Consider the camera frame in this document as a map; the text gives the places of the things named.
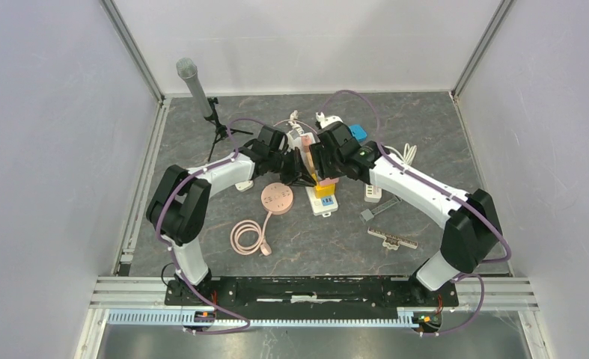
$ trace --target yellow object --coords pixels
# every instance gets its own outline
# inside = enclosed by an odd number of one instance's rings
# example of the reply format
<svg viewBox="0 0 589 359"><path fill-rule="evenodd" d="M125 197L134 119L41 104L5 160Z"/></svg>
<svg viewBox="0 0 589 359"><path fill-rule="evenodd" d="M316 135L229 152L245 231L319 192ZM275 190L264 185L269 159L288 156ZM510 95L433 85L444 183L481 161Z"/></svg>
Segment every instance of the yellow object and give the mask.
<svg viewBox="0 0 589 359"><path fill-rule="evenodd" d="M312 174L312 177L315 181L317 181L315 174ZM332 183L331 185L319 185L317 181L316 185L314 186L314 194L316 195L316 198L319 199L331 196L332 194L334 194L334 191L336 191L335 183Z"/></svg>

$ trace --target white panel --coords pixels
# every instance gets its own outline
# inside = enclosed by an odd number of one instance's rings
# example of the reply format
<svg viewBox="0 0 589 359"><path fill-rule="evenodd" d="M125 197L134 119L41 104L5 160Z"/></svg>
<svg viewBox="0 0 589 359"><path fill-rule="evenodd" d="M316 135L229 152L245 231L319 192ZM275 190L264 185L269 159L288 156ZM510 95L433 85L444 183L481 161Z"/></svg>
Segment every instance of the white panel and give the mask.
<svg viewBox="0 0 589 359"><path fill-rule="evenodd" d="M450 90L499 0L117 0L165 93Z"/></svg>
<svg viewBox="0 0 589 359"><path fill-rule="evenodd" d="M156 102L98 1L0 1L0 358L71 358Z"/></svg>
<svg viewBox="0 0 589 359"><path fill-rule="evenodd" d="M589 358L589 1L517 1L461 111L555 357Z"/></svg>

